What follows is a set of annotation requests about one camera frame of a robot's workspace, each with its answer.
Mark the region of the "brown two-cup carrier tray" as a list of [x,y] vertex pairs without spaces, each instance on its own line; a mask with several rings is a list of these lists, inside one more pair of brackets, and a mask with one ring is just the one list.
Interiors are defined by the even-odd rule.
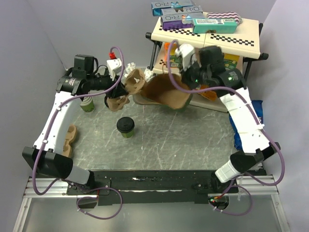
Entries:
[[135,70],[125,79],[123,84],[125,85],[125,89],[127,90],[128,95],[107,100],[107,107],[113,112],[122,110],[126,104],[129,104],[129,96],[140,93],[142,87],[145,84],[145,78],[141,76],[137,70]]

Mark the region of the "green paper gift bag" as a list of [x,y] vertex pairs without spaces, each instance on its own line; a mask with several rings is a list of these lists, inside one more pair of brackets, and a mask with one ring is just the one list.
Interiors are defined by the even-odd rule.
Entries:
[[163,105],[172,110],[183,110],[191,101],[192,94],[178,90],[167,73],[156,75],[145,83],[141,91],[133,95],[139,105]]

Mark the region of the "black plastic cup lid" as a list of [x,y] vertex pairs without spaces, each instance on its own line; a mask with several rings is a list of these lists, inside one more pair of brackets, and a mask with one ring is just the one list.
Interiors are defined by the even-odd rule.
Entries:
[[122,117],[116,123],[116,128],[120,132],[120,130],[128,130],[130,128],[135,128],[135,122],[130,117]]

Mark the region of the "green paper coffee cup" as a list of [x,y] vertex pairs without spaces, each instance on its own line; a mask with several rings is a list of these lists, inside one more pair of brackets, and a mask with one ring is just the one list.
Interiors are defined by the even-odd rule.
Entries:
[[134,135],[134,128],[130,128],[128,130],[120,130],[120,133],[124,138],[131,138]]

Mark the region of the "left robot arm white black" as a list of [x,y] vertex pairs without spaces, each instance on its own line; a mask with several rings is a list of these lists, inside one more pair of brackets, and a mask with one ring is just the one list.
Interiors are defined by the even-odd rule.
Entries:
[[36,186],[36,175],[42,174],[55,179],[63,179],[78,184],[84,194],[95,190],[95,176],[90,170],[77,167],[71,158],[62,155],[65,137],[72,116],[90,91],[107,94],[110,97],[121,96],[124,89],[120,85],[124,72],[124,58],[116,58],[110,52],[107,70],[98,73],[98,60],[94,56],[76,55],[74,66],[67,70],[57,83],[55,100],[48,120],[38,139],[31,147],[24,147],[22,156],[32,169],[32,184],[36,194],[42,195]]

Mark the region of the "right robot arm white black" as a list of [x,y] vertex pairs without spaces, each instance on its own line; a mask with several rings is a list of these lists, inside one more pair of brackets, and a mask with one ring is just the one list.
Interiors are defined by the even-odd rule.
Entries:
[[264,125],[253,109],[249,89],[241,71],[225,67],[220,47],[207,46],[197,52],[193,46],[185,43],[175,50],[175,55],[182,61],[182,82],[195,92],[201,85],[207,85],[215,91],[240,136],[242,148],[215,171],[216,177],[211,180],[212,189],[218,193],[223,192],[228,181],[280,153],[281,148],[266,136]]

